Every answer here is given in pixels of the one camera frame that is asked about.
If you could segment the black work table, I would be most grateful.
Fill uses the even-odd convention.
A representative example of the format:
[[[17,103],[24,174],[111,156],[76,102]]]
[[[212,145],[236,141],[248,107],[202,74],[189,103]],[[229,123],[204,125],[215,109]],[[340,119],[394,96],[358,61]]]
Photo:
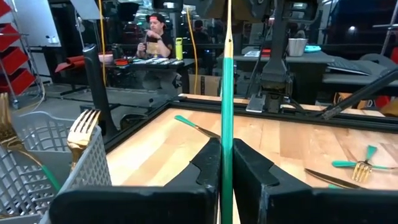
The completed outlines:
[[[126,65],[106,64],[105,68],[113,71],[116,75],[119,73],[132,73],[135,71],[145,72],[176,72],[181,75],[180,83],[183,93],[190,92],[190,80],[188,69],[195,65],[194,59],[177,60],[165,58],[152,58],[148,60],[134,59]]]

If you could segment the yellow-green drink bottle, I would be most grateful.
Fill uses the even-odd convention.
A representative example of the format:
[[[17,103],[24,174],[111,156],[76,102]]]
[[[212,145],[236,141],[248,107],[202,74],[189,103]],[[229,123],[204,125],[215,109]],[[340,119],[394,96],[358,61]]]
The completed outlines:
[[[175,39],[175,58],[177,60],[183,60],[183,39],[181,37],[177,37]]]

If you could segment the white mounting bracket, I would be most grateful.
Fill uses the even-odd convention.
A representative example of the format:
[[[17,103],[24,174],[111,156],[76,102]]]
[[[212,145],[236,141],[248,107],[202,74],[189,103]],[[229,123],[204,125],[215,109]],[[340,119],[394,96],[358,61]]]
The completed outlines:
[[[246,111],[252,113],[262,113],[265,105],[266,96],[263,94],[252,94]]]

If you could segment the grey keyboard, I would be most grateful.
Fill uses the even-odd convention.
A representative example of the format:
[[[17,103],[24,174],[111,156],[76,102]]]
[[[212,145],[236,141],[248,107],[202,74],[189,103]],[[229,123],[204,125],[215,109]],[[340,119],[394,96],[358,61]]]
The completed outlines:
[[[371,70],[355,60],[347,60],[342,57],[333,56],[334,61],[327,68],[333,71],[352,73],[357,75],[371,75]]]

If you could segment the black frame clamp post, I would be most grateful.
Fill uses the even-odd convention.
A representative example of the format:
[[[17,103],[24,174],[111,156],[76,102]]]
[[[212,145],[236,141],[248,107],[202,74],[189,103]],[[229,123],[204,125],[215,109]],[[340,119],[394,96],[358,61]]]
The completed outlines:
[[[101,111],[99,126],[102,129],[103,137],[108,140],[117,134],[118,130],[111,116],[97,45],[89,44],[85,46],[83,48],[83,57],[93,103],[95,108]]]

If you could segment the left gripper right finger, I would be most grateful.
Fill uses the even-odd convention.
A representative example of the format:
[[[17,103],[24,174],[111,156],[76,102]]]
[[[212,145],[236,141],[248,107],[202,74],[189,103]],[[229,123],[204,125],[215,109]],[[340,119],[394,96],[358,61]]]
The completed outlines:
[[[233,141],[241,224],[398,224],[398,191],[313,188]]]

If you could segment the black aluminium table frame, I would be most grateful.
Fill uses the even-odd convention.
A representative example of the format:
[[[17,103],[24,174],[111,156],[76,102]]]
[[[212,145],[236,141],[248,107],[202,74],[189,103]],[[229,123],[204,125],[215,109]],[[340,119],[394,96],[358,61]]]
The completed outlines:
[[[233,111],[238,116],[398,134],[398,118],[386,118],[370,115],[360,116],[358,114],[348,114],[343,111],[355,102],[374,94],[396,80],[398,80],[398,66],[385,71],[373,82],[359,89],[352,96],[342,102],[329,106],[321,111],[300,109],[298,105],[295,105],[294,109],[283,108],[280,113],[269,113],[265,111],[255,113],[246,111],[246,105],[244,103],[235,103]],[[220,113],[222,106],[220,100],[200,100],[189,98],[187,96],[176,96],[156,107],[155,110],[148,114],[146,119],[143,119],[135,125],[106,140],[104,144],[105,151],[111,152],[128,137],[138,132],[154,118],[158,117],[158,115],[169,108]]]

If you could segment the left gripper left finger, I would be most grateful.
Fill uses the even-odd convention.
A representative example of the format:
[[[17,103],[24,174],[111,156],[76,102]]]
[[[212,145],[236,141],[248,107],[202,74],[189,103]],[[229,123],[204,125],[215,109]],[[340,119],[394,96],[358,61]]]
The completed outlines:
[[[221,144],[211,138],[163,187],[81,187],[58,194],[51,224],[216,224]]]

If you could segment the white cup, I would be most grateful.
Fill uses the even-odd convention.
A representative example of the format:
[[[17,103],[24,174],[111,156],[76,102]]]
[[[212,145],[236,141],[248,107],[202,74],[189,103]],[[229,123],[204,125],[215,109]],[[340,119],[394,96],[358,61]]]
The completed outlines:
[[[305,51],[307,39],[290,38],[288,40],[288,53],[290,57],[301,57]]]

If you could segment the cardboard box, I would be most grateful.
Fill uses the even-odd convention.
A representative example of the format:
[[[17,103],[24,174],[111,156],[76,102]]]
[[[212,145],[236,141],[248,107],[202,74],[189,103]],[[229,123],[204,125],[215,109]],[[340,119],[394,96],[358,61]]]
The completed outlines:
[[[198,75],[197,82],[195,75],[189,74],[190,94],[219,96],[221,87],[221,77]]]

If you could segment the red bin shelf rack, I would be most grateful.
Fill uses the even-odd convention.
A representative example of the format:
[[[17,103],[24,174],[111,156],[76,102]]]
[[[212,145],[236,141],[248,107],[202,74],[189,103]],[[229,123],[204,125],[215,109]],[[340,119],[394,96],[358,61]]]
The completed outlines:
[[[35,82],[35,77],[28,68],[30,58],[22,34],[11,21],[1,20],[11,15],[11,6],[0,0],[0,93],[8,92],[13,107],[18,109],[17,97]]]

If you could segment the white whiteboard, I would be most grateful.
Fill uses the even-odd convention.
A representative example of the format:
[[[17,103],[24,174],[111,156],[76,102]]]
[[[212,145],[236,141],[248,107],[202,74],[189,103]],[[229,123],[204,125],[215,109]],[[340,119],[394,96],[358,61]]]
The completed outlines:
[[[34,47],[60,47],[57,28],[48,0],[12,0],[19,30]]]

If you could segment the person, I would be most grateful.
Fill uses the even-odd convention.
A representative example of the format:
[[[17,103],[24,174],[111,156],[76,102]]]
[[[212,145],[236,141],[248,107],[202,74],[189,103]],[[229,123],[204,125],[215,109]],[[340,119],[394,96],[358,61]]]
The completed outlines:
[[[172,58],[174,41],[165,32],[165,18],[159,13],[148,17],[149,29],[145,31],[144,41],[137,46],[138,58]]]
[[[194,22],[193,36],[196,44],[211,44],[210,36],[203,29],[203,21],[196,20]]]

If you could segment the grey office desk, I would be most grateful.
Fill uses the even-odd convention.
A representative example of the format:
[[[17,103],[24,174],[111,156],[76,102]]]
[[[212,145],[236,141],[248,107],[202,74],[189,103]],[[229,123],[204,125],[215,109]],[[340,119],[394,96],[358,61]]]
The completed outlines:
[[[235,55],[234,62],[238,69],[237,94],[244,96],[257,62],[257,56],[246,57]],[[331,56],[323,52],[304,53],[301,57],[287,57],[287,68],[295,75],[293,96],[298,101],[314,98],[322,83],[323,73],[329,63],[334,62]]]

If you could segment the gold knife green handle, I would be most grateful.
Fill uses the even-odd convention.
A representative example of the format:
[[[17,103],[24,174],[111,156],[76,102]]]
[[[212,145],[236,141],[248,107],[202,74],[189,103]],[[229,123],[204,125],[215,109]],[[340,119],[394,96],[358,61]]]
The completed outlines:
[[[185,124],[195,128],[197,131],[203,133],[204,135],[208,136],[209,138],[217,138],[217,139],[221,138],[218,134],[196,125],[195,123],[191,122],[190,120],[188,120],[187,118],[184,118],[181,115],[176,115],[176,116],[174,116],[174,118],[177,121],[180,121],[182,123],[185,123]]]
[[[304,168],[304,171],[320,180],[324,180],[325,182],[328,182],[330,184],[342,187],[342,188],[347,188],[347,189],[363,189],[363,187],[356,185],[356,184],[352,184],[351,182],[347,182],[345,180],[341,180],[339,178],[336,177],[332,177],[330,175],[326,175],[326,174],[322,174],[320,172],[308,169],[308,168]]]

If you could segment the red mat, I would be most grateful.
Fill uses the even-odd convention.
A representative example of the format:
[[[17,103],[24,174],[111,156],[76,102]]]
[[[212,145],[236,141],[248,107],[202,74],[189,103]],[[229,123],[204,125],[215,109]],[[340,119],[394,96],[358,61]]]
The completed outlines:
[[[84,56],[75,56],[75,57],[68,57],[66,62],[60,63],[57,65],[55,69],[55,73],[70,70],[74,68],[80,68],[85,66],[85,59]]]

